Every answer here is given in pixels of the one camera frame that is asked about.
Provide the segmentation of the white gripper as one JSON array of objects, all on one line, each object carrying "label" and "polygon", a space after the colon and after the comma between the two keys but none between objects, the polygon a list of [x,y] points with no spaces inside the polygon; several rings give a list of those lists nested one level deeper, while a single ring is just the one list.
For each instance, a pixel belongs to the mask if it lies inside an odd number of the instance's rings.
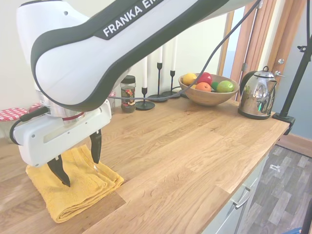
[{"label": "white gripper", "polygon": [[101,128],[110,122],[111,117],[110,103],[105,100],[99,108],[78,118],[76,122],[65,123],[60,117],[43,115],[17,126],[13,136],[25,163],[33,167],[47,163],[52,173],[70,187],[69,176],[64,171],[59,155],[90,136],[92,159],[98,164],[102,144]]}]

